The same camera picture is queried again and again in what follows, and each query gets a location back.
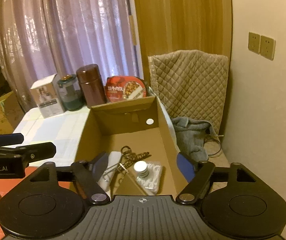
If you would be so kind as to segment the brown tiger toy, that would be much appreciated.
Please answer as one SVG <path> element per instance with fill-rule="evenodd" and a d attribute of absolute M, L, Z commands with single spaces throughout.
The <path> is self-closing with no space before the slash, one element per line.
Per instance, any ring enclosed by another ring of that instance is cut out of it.
<path fill-rule="evenodd" d="M 136 162 L 144 160 L 151 156 L 149 152 L 143 152 L 139 154 L 134 153 L 129 146 L 123 146 L 121 148 L 121 155 L 121 161 L 117 167 L 117 170 L 119 172 L 126 172 Z"/>

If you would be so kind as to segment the green white pill bottle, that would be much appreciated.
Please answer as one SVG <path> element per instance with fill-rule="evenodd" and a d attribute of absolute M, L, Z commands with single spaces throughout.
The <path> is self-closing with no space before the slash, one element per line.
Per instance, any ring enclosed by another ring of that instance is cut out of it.
<path fill-rule="evenodd" d="M 149 175 L 148 165 L 145 161 L 137 161 L 133 168 L 140 178 L 146 178 Z"/>

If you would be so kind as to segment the metal wire rack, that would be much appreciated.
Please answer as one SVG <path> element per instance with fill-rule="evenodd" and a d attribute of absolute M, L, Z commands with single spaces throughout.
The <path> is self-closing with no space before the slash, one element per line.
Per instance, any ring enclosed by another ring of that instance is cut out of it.
<path fill-rule="evenodd" d="M 102 177 L 104 181 L 111 182 L 116 172 L 126 171 L 125 166 L 122 163 L 117 163 L 111 167 L 108 167 L 103 173 Z"/>

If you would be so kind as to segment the cardboard boxes on floor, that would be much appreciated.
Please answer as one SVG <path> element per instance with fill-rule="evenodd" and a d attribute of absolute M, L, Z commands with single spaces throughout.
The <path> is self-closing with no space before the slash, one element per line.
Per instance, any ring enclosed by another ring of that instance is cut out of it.
<path fill-rule="evenodd" d="M 11 134 L 23 119 L 23 112 L 16 94 L 9 92 L 0 97 L 0 134 Z"/>

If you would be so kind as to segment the checked pastel tablecloth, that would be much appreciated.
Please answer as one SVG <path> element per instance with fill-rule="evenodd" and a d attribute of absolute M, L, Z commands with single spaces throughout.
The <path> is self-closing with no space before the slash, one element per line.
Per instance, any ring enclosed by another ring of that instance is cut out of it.
<path fill-rule="evenodd" d="M 90 110 L 84 106 L 77 111 L 66 111 L 63 114 L 43 118 L 37 107 L 29 110 L 14 130 L 14 133 L 22 133 L 24 136 L 21 145 L 52 142 L 56 146 L 53 158 L 32 162 L 30 166 L 39 167 L 46 161 L 52 161 L 56 166 L 71 165 L 75 160 L 89 112 Z"/>

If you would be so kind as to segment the white product box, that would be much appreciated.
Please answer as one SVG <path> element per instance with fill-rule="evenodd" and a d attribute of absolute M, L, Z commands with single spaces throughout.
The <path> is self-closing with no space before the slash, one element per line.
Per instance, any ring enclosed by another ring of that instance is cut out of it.
<path fill-rule="evenodd" d="M 49 118 L 65 112 L 59 96 L 58 81 L 59 76 L 53 74 L 37 80 L 30 88 L 30 93 L 43 118 Z"/>

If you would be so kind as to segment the green glass jar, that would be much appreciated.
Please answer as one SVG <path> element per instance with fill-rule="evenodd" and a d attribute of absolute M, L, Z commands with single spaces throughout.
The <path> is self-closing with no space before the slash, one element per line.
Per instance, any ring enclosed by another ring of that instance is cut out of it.
<path fill-rule="evenodd" d="M 76 74 L 66 75 L 57 81 L 59 96 L 68 111 L 83 107 L 83 99 Z"/>

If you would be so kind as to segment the grey towel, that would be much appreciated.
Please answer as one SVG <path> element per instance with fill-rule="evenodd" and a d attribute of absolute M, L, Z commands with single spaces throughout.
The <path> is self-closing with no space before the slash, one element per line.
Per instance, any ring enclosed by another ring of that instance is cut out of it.
<path fill-rule="evenodd" d="M 212 124 L 205 120 L 194 120 L 188 117 L 176 117 L 171 121 L 180 151 L 194 161 L 207 161 L 209 155 L 204 148 L 204 140 L 206 137 L 218 138 Z"/>

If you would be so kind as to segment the brown metal canister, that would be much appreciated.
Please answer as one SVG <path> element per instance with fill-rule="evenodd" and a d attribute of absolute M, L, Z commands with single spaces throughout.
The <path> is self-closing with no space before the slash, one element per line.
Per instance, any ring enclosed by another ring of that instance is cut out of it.
<path fill-rule="evenodd" d="M 107 102 L 97 64 L 89 64 L 79 68 L 76 71 L 76 75 L 88 108 Z"/>

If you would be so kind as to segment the red beef rice bowl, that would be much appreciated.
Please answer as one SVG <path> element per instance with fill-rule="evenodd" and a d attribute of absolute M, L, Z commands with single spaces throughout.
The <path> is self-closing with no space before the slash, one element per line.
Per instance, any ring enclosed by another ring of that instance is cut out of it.
<path fill-rule="evenodd" d="M 119 102 L 145 98 L 147 89 L 144 80 L 136 76 L 108 77 L 105 94 L 109 102 Z"/>

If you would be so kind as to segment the brown cardboard box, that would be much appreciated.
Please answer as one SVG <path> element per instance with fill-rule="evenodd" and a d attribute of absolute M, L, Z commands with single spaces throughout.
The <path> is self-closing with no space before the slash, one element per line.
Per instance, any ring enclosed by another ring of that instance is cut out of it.
<path fill-rule="evenodd" d="M 95 106 L 89 111 L 75 160 L 90 161 L 103 151 L 120 151 L 123 146 L 136 154 L 149 152 L 149 160 L 164 168 L 158 193 L 176 197 L 187 181 L 177 166 L 179 149 L 170 124 L 155 96 Z"/>

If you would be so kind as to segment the purple curtain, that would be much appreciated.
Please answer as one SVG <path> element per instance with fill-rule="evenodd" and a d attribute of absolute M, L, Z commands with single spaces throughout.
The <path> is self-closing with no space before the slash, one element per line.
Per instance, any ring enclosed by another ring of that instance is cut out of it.
<path fill-rule="evenodd" d="M 0 66 L 23 110 L 32 84 L 95 63 L 104 80 L 138 76 L 128 0 L 0 0 Z"/>

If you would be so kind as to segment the wooden door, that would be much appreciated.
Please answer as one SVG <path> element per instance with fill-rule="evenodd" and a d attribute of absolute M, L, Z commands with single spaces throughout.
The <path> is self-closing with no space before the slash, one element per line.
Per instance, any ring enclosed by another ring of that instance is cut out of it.
<path fill-rule="evenodd" d="M 134 0 L 144 80 L 148 57 L 197 49 L 231 57 L 232 0 Z"/>

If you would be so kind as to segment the wall socket pair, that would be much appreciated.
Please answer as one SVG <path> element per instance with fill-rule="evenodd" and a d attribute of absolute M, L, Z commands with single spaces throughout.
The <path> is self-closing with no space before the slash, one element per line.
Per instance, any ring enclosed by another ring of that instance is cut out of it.
<path fill-rule="evenodd" d="M 276 40 L 270 37 L 249 32 L 248 34 L 248 50 L 262 57 L 274 60 Z"/>

